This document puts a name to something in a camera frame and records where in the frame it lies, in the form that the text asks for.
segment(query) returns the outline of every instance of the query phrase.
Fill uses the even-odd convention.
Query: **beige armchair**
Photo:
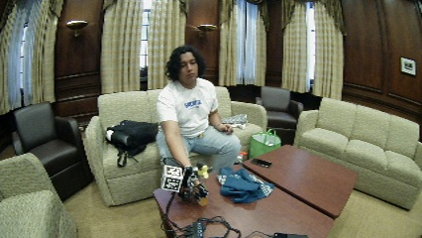
[[[33,154],[0,161],[0,237],[77,237],[75,224]]]

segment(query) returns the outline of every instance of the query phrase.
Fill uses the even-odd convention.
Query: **curtain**
[[[264,83],[266,2],[219,1],[218,85]]]
[[[292,17],[292,12],[295,6],[299,3],[314,2],[320,3],[327,10],[327,14],[332,17],[336,28],[342,31],[343,35],[346,34],[346,27],[344,27],[344,19],[343,19],[343,10],[342,4],[339,0],[282,0],[282,7],[280,7],[280,16],[282,16],[282,26],[280,29],[284,29],[288,25]]]
[[[13,35],[13,25],[17,16],[17,4],[13,5],[10,13],[0,32],[0,115],[7,113],[11,109],[9,103],[7,90],[7,62],[9,62],[9,46]]]
[[[186,1],[157,0],[150,10],[147,39],[147,89],[163,88],[171,51],[185,43]]]
[[[312,94],[342,99],[343,90],[343,35],[326,7],[315,3],[316,60]]]
[[[231,1],[219,1],[219,54],[218,85],[235,86],[236,69],[236,31],[235,15]]]
[[[29,94],[30,88],[25,88],[25,85],[27,83],[22,83],[21,81],[21,75],[19,71],[23,70],[22,61],[21,61],[21,43],[22,43],[22,36],[23,36],[23,25],[26,22],[26,15],[27,15],[27,9],[25,8],[25,2],[21,1],[18,4],[15,4],[15,14],[10,16],[10,20],[13,20],[11,25],[11,32],[10,32],[10,40],[9,40],[9,48],[7,48],[7,56],[5,58],[6,67],[7,67],[7,73],[6,73],[6,90],[7,90],[7,103],[9,108],[14,109],[21,107],[21,89],[23,88],[25,91],[27,91]],[[25,52],[25,56],[30,57],[31,51]],[[23,73],[26,75],[30,75],[30,69]]]
[[[7,10],[7,16],[2,18],[6,21],[0,33],[2,95],[0,114],[21,106],[55,100],[54,42],[62,4],[62,0],[15,1],[11,10]],[[21,48],[26,22],[25,47]]]
[[[3,0],[7,1],[2,10],[2,14],[0,16],[0,32],[5,26],[5,23],[7,21],[7,16],[13,11],[13,7],[14,7],[14,0]]]
[[[139,90],[141,27],[142,1],[119,0],[105,7],[101,37],[102,94]]]
[[[306,92],[307,72],[306,6],[296,4],[283,32],[282,87]]]
[[[63,0],[39,0],[34,2],[29,15],[31,28],[33,47],[30,59],[25,60],[30,75],[31,98],[25,95],[25,105],[42,101],[54,102],[54,44],[57,20],[62,11]]]

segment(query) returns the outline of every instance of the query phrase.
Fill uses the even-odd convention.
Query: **electronic device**
[[[272,165],[272,163],[270,163],[268,161],[263,161],[260,159],[251,159],[250,162],[255,164],[256,166],[264,167],[264,168],[268,168]]]

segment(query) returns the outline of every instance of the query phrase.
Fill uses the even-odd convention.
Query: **wooden coffee table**
[[[271,194],[251,202],[232,203],[228,197],[219,195],[219,183],[212,173],[206,180],[210,191],[209,205],[199,206],[194,201],[182,201],[175,195],[167,217],[179,227],[191,225],[198,218],[223,217],[230,227],[240,231],[240,237],[259,231],[272,235],[275,232],[306,234],[308,237],[326,237],[334,225],[334,219],[306,205],[284,191],[274,188]],[[165,220],[166,206],[171,192],[157,189],[154,198],[167,230],[174,226]],[[219,224],[207,225],[205,237],[222,236],[226,229]],[[227,237],[236,237],[234,232]]]
[[[351,195],[356,172],[290,145],[258,159],[270,161],[271,167],[258,167],[248,160],[243,162],[247,170],[330,217],[340,215]]]

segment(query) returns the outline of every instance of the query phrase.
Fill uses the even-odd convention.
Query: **graphic print on t-shirt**
[[[201,105],[201,101],[199,100],[193,100],[190,102],[185,102],[185,108],[187,110],[193,109],[193,108],[199,108],[199,105]]]

